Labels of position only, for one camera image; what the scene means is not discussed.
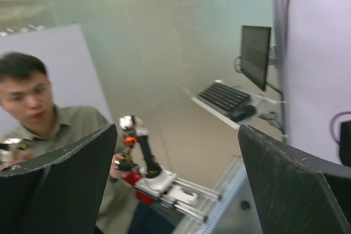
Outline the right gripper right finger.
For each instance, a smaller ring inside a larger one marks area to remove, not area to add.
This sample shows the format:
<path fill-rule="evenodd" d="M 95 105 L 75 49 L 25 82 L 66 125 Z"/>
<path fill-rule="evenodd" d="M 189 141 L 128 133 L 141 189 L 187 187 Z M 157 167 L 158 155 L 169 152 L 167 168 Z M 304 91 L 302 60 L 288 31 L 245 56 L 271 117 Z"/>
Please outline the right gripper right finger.
<path fill-rule="evenodd" d="M 237 134 L 263 233 L 350 233 L 350 168 L 250 125 Z"/>

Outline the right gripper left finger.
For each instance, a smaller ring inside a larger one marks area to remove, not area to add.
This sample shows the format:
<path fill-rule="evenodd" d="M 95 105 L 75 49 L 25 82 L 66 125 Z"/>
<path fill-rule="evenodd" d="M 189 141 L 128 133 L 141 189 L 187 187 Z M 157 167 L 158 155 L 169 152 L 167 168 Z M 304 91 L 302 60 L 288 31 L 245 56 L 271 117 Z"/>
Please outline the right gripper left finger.
<path fill-rule="evenodd" d="M 1 233 L 94 233 L 115 125 L 1 172 Z"/>

